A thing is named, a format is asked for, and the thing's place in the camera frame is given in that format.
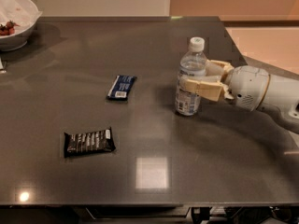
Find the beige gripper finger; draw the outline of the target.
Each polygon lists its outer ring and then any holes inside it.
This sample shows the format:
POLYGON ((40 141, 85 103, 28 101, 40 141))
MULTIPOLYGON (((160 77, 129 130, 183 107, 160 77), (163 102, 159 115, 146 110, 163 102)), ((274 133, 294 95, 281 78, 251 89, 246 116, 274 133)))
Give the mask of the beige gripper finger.
POLYGON ((208 60, 206 65, 206 74, 208 76, 220 76, 221 81, 224 81, 229 72, 235 68, 228 62, 208 60))
POLYGON ((207 82, 203 80, 184 79, 183 90, 195 93, 214 102, 218 102, 220 98, 229 98, 228 86, 219 81, 207 82))

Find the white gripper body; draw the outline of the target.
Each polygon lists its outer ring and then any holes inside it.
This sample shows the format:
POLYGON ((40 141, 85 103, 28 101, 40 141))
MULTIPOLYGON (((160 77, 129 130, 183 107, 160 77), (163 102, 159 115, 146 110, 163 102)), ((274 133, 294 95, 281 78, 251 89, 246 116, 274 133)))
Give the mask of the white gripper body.
POLYGON ((261 103, 269 80, 270 75, 262 68, 246 65, 231 70, 225 84, 235 98, 235 105, 252 111, 261 103))

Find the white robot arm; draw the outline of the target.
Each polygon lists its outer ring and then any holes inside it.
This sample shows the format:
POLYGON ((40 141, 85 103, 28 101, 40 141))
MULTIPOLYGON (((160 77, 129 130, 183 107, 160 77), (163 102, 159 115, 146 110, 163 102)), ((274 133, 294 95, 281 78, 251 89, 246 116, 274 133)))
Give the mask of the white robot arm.
POLYGON ((207 62, 204 77, 183 75, 179 86, 210 101, 226 100, 247 111, 258 110, 293 133, 299 133, 299 81, 249 65, 207 62))

